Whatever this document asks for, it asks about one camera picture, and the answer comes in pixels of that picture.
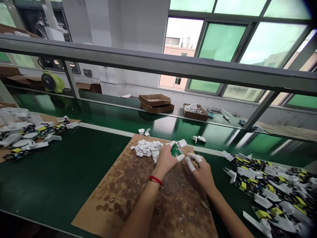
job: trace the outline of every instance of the forearm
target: forearm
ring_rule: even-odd
[[[254,238],[217,189],[207,191],[207,195],[217,209],[231,237]]]
[[[153,176],[162,180],[164,175],[156,174],[154,170]],[[159,192],[159,183],[148,181],[141,197],[133,208],[128,220],[123,226],[119,238],[147,238],[154,211],[156,197]]]

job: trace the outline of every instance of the tray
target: tray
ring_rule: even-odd
[[[160,106],[171,103],[171,99],[163,94],[139,95],[139,101],[149,106]]]
[[[160,105],[160,106],[149,106],[141,102],[141,108],[153,114],[153,113],[159,113],[159,112],[173,111],[174,105],[169,103],[169,104]]]

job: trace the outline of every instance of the yellow-green fan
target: yellow-green fan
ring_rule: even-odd
[[[42,83],[45,86],[45,91],[52,92],[55,91],[56,93],[62,93],[65,83],[64,81],[58,77],[57,75],[53,74],[52,72],[45,70],[42,74]]]

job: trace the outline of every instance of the metal shelf rail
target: metal shelf rail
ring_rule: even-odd
[[[243,127],[246,130],[280,92],[317,96],[317,74],[312,72],[5,34],[0,34],[0,51],[62,60],[73,96],[77,99],[80,97],[68,61],[270,90]]]

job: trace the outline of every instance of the red string bracelet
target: red string bracelet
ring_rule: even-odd
[[[156,182],[156,183],[159,183],[159,189],[161,189],[161,187],[163,186],[163,183],[161,182],[161,180],[159,180],[158,178],[150,175],[149,176],[149,180],[150,181],[153,181],[153,182]]]

